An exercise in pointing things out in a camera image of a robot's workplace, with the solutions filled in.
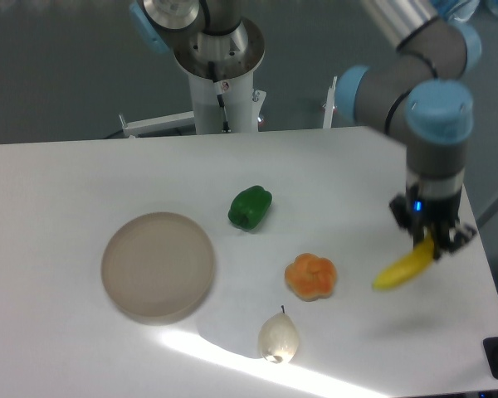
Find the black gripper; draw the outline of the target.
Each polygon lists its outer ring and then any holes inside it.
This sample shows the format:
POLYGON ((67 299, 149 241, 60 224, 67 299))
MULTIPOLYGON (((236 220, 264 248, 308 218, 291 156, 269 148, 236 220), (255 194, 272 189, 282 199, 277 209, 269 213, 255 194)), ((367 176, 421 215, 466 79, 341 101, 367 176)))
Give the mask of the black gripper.
POLYGON ((475 227, 460 222, 462 186, 462 176, 408 176, 406 191, 389 203, 399 228, 413 238, 413 247, 432 237, 434 260, 457 252, 477 235, 475 227))

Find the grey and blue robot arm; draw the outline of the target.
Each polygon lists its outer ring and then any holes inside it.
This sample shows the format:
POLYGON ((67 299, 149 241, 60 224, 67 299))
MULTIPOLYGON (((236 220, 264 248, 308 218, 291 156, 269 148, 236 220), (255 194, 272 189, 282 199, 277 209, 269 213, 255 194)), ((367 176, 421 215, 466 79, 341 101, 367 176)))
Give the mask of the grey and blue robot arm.
MULTIPOLYGON (((481 40, 472 27, 444 21, 428 1, 362 6, 397 60, 384 70, 348 69, 327 105, 406 147, 406 190, 390 209, 415 243, 431 239, 439 258, 476 233, 458 215, 473 128, 473 99, 460 79, 479 61, 481 40)), ((172 52, 187 74, 198 133, 256 131, 253 74, 265 41, 239 2, 134 1, 129 14, 150 49, 172 52)))

